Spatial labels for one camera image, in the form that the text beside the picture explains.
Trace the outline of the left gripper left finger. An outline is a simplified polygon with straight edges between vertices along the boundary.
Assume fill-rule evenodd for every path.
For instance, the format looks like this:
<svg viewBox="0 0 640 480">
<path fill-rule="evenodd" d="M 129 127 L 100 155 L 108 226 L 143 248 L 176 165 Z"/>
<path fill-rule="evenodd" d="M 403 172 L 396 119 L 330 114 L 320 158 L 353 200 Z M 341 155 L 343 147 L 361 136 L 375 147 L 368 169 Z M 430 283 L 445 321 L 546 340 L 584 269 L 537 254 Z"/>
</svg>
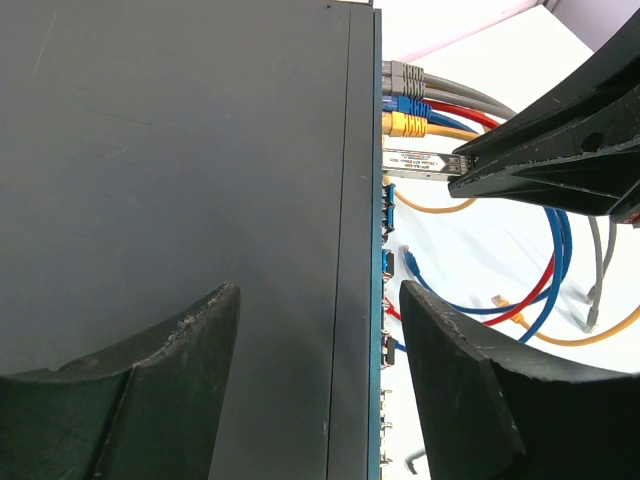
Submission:
<svg viewBox="0 0 640 480">
<path fill-rule="evenodd" d="M 1 379 L 5 479 L 205 479 L 241 294 L 186 310 L 56 369 Z"/>
</svg>

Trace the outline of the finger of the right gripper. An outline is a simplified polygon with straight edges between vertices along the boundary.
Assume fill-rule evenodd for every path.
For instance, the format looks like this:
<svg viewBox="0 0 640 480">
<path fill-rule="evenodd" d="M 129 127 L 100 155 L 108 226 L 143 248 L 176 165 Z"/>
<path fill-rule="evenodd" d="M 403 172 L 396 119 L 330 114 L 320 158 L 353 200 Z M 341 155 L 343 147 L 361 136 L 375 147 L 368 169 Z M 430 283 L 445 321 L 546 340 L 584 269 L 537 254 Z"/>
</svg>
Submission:
<svg viewBox="0 0 640 480">
<path fill-rule="evenodd" d="M 499 128 L 456 149 L 454 198 L 501 198 L 639 220 L 639 17 Z"/>
</svg>

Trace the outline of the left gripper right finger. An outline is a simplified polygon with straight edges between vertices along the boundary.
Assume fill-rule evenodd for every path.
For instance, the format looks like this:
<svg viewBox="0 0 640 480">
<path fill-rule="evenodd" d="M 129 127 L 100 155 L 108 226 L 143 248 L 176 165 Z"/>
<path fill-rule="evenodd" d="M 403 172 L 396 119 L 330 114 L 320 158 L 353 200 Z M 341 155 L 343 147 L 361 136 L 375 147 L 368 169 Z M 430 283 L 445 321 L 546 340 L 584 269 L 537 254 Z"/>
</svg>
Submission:
<svg viewBox="0 0 640 480">
<path fill-rule="evenodd" d="M 520 343 L 414 281 L 400 310 L 435 479 L 635 479 L 639 379 Z"/>
</svg>

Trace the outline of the small metal clip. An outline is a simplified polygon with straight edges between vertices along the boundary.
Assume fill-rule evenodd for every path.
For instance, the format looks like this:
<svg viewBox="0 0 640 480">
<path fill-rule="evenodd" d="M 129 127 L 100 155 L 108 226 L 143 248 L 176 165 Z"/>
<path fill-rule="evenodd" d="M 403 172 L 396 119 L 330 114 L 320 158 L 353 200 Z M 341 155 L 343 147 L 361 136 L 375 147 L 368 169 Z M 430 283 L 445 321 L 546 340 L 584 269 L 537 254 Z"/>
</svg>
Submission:
<svg viewBox="0 0 640 480">
<path fill-rule="evenodd" d="M 382 171 L 389 177 L 447 181 L 467 174 L 474 161 L 463 155 L 384 148 Z"/>
</svg>

